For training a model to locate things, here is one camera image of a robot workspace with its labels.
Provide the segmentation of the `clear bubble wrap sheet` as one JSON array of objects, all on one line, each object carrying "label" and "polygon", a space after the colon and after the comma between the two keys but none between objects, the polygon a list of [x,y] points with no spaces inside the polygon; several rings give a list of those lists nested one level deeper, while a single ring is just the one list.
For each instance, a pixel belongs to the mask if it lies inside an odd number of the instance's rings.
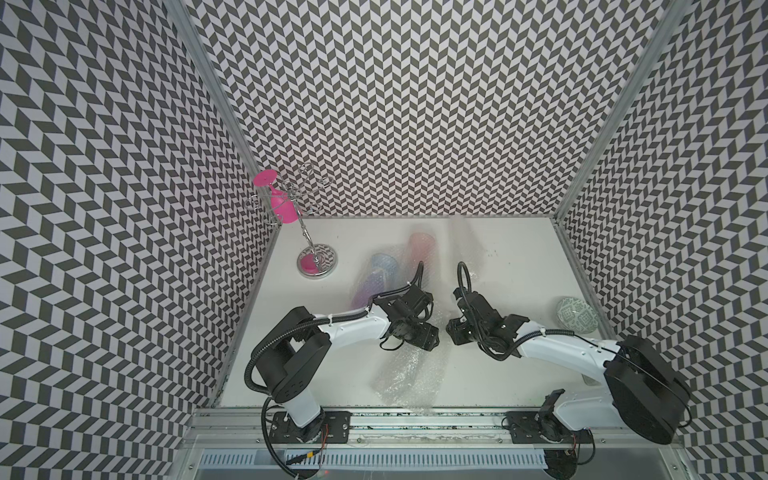
[{"label": "clear bubble wrap sheet", "polygon": [[385,406],[426,411],[436,405],[449,358],[446,345],[425,351],[405,344],[387,353],[371,388]]}]

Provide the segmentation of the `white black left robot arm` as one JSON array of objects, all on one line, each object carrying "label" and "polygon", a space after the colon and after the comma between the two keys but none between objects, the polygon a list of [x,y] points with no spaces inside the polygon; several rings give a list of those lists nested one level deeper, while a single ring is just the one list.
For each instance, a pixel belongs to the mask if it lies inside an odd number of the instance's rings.
[{"label": "white black left robot arm", "polygon": [[324,411],[310,384],[327,354],[392,337],[430,352],[439,345],[439,330],[430,323],[433,310],[433,295],[414,282],[340,314],[314,315],[295,307],[251,351],[244,384],[284,408],[296,427],[315,428]]}]

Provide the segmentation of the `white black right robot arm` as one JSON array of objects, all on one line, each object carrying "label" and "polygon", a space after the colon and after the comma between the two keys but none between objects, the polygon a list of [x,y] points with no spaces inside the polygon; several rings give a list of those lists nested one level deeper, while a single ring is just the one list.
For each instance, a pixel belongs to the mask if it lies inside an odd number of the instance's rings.
[{"label": "white black right robot arm", "polygon": [[455,345],[475,343],[496,361],[540,360],[595,381],[588,390],[560,388],[545,397],[536,422],[548,440],[582,430],[627,428],[668,445],[685,427],[691,389],[649,340],[586,338],[521,315],[502,316],[483,295],[465,287],[453,295],[462,315],[450,320],[446,331]]}]

